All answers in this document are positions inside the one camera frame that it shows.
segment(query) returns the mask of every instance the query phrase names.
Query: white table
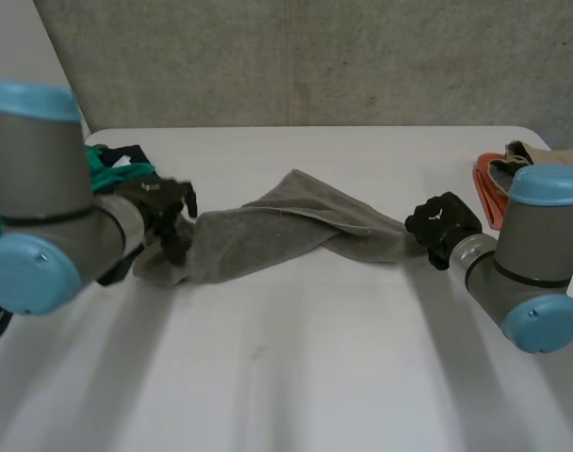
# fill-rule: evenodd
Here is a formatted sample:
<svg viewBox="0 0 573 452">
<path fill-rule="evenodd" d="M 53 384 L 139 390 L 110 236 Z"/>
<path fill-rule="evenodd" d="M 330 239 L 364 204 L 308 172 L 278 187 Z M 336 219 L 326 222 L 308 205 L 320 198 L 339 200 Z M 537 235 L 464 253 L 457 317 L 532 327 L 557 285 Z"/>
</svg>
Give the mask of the white table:
<svg viewBox="0 0 573 452">
<path fill-rule="evenodd" d="M 517 127 L 106 130 L 202 211 L 292 168 L 404 220 Z M 446 272 L 327 250 L 219 285 L 90 287 L 0 341 L 0 452 L 573 452 L 573 345 L 517 350 Z"/>
</svg>

